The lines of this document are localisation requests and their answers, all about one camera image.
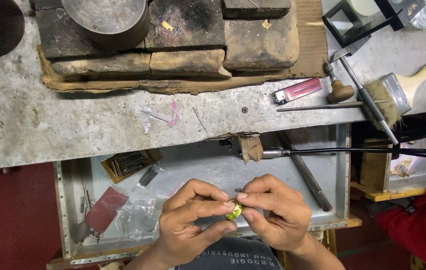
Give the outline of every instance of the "hand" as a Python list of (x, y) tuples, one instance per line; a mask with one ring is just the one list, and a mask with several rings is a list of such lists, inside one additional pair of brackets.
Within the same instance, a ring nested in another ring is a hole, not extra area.
[[(252, 231), (270, 247), (295, 252), (306, 243), (311, 210), (301, 193), (280, 179), (270, 174), (256, 177), (236, 199)], [(266, 218), (253, 207), (266, 210)]]
[(193, 223), (198, 218), (224, 216), (234, 210), (228, 193), (197, 179), (189, 180), (163, 205), (160, 237), (151, 249), (163, 265), (175, 267), (192, 261), (224, 234), (235, 231), (236, 223), (218, 220), (205, 230)]

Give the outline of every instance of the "charcoal block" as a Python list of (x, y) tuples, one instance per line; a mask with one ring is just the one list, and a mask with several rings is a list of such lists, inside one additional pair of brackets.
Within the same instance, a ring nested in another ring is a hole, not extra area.
[(34, 0), (34, 7), (38, 10), (63, 8), (61, 0)]
[(125, 53), (98, 59), (58, 61), (51, 67), (60, 75), (148, 75), (151, 74), (150, 59), (149, 53)]
[(108, 50), (86, 37), (84, 29), (62, 9), (36, 11), (41, 46), (47, 59), (109, 56)]
[(225, 18), (278, 18), (291, 9), (291, 0), (222, 0)]
[[(154, 0), (146, 50), (187, 51), (225, 46), (221, 0)], [(165, 21), (174, 29), (162, 26)]]
[(153, 75), (231, 78), (223, 61), (222, 49), (153, 52), (150, 68)]
[(237, 71), (269, 71), (292, 67), (299, 57), (296, 7), (279, 19), (225, 20), (226, 59), (224, 67)]

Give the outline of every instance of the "jeweler's workbench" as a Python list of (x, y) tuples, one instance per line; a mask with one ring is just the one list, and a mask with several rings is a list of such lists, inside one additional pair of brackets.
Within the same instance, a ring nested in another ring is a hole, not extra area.
[[(337, 1), (323, 1), (329, 10)], [(160, 95), (143, 90), (117, 90), (106, 94), (58, 94), (40, 80), (36, 52), (40, 43), (36, 19), (28, 2), (17, 1), (26, 28), (21, 43), (0, 57), (0, 167), (70, 160), (132, 150), (187, 144), (227, 134), (263, 133), (305, 126), (331, 125), (364, 120), (358, 108), (276, 112), (271, 93), (299, 82), (283, 80), (200, 95)], [(324, 27), (312, 21), (311, 27)], [(328, 35), (330, 54), (339, 47)], [(393, 32), (386, 27), (348, 62), (361, 81), (377, 79), (390, 72), (404, 76), (426, 64), (426, 29)], [(352, 84), (344, 69), (333, 64), (343, 83)], [(328, 78), (323, 89), (291, 102), (286, 107), (326, 103), (331, 91)], [(179, 128), (144, 133), (140, 106), (181, 102), (186, 112)], [(192, 111), (198, 109), (205, 132)], [(410, 114), (426, 112), (426, 82), (421, 85)]]

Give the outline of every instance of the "finger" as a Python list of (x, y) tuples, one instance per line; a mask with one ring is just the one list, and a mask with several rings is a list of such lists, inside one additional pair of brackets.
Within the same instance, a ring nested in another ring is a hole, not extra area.
[(251, 230), (259, 236), (269, 236), (275, 231), (275, 228), (263, 217), (261, 212), (254, 208), (243, 207), (241, 215), (245, 218)]
[(168, 216), (169, 224), (184, 226), (198, 218), (227, 215), (233, 212), (234, 207), (232, 202), (191, 200), (165, 215)]
[(171, 211), (185, 205), (189, 200), (192, 200), (197, 195), (217, 201), (230, 200), (228, 193), (222, 191), (219, 187), (198, 179), (190, 179), (180, 188), (180, 190), (178, 190), (176, 194), (168, 199), (166, 210)]
[(255, 177), (252, 181), (246, 184), (243, 192), (275, 192), (282, 190), (285, 183), (272, 174)]
[(201, 250), (206, 249), (212, 243), (220, 240), (225, 234), (237, 230), (236, 223), (231, 220), (218, 220), (206, 228), (202, 233), (194, 237), (196, 245), (201, 247)]
[(294, 205), (289, 199), (281, 198), (277, 193), (238, 193), (236, 194), (236, 200), (244, 206), (270, 210), (282, 216), (288, 222), (296, 222), (292, 211)]

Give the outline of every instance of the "yellow sticky note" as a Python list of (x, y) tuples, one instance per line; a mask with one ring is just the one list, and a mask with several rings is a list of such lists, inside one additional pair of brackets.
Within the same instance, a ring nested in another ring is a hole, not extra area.
[(266, 19), (262, 24), (261, 24), (266, 30), (268, 30), (268, 28), (270, 28), (271, 23), (269, 22), (268, 19)]
[(163, 21), (162, 23), (161, 23), (161, 25), (164, 27), (164, 28), (166, 28), (166, 29), (168, 29), (170, 32), (173, 32), (173, 26), (171, 26), (169, 23), (167, 23), (167, 22), (165, 22), (165, 21)]

